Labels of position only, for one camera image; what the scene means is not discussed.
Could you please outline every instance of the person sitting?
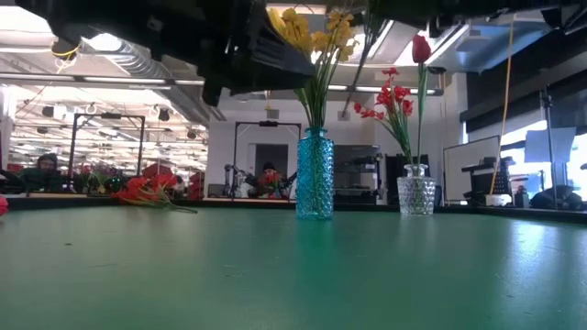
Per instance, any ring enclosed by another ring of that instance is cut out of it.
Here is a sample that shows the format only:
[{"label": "person sitting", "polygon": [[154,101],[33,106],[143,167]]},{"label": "person sitting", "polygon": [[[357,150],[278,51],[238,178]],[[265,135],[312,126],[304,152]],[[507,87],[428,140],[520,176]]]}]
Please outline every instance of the person sitting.
[{"label": "person sitting", "polygon": [[42,155],[37,159],[37,167],[22,170],[20,179],[25,183],[27,192],[60,192],[62,178],[57,170],[57,155]]},{"label": "person sitting", "polygon": [[256,186],[249,189],[249,197],[287,199],[289,190],[284,185],[282,175],[271,162],[263,165],[263,174],[257,179]]}]

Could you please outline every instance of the white board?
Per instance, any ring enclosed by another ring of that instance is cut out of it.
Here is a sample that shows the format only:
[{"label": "white board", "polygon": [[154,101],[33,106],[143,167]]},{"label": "white board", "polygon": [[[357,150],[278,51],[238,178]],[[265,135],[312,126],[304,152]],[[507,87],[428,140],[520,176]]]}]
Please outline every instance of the white board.
[{"label": "white board", "polygon": [[471,190],[471,174],[462,168],[479,164],[485,157],[497,156],[499,137],[488,137],[444,149],[445,200],[464,201]]}]

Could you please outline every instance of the green table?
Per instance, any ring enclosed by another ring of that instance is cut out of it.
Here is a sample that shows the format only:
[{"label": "green table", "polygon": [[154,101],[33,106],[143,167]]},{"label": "green table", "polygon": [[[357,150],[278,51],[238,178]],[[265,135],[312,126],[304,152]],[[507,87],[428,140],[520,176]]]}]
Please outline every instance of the green table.
[{"label": "green table", "polygon": [[0,220],[0,329],[587,329],[587,227],[135,207]]}]

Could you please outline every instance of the blue glass vase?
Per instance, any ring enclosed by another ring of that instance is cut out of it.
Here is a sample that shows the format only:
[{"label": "blue glass vase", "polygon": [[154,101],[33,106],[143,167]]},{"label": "blue glass vase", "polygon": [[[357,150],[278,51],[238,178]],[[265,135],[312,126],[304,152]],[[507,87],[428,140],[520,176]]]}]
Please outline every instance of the blue glass vase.
[{"label": "blue glass vase", "polygon": [[308,128],[297,146],[297,199],[300,220],[332,220],[334,142],[324,128]]}]

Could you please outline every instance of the vase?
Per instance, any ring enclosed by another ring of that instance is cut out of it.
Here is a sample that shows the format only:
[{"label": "vase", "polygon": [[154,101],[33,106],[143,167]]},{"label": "vase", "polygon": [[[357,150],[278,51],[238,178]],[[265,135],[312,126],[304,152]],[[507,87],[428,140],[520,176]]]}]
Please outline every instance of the vase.
[{"label": "vase", "polygon": [[434,212],[436,180],[425,176],[427,165],[408,164],[407,176],[397,178],[402,215],[431,215]]},{"label": "vase", "polygon": [[300,220],[331,220],[334,195],[334,142],[324,128],[308,128],[297,147],[295,215]]}]

